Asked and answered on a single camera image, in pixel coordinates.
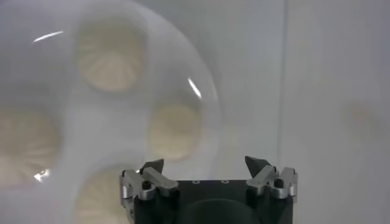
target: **screw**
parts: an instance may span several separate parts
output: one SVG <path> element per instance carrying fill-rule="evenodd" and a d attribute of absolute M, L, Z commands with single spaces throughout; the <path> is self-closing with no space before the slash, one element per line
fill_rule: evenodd
<path fill-rule="evenodd" d="M 142 182 L 142 190 L 149 190 L 152 188 L 152 183 L 148 180 Z"/>
<path fill-rule="evenodd" d="M 274 186 L 276 188 L 284 188 L 284 185 L 285 185 L 285 182 L 282 179 L 277 178 L 274 180 Z"/>

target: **white wall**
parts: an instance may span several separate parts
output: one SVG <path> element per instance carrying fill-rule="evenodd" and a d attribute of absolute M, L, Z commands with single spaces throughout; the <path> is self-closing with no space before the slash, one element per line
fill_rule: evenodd
<path fill-rule="evenodd" d="M 281 163 L 296 223 L 390 223 L 390 1 L 288 1 Z"/>

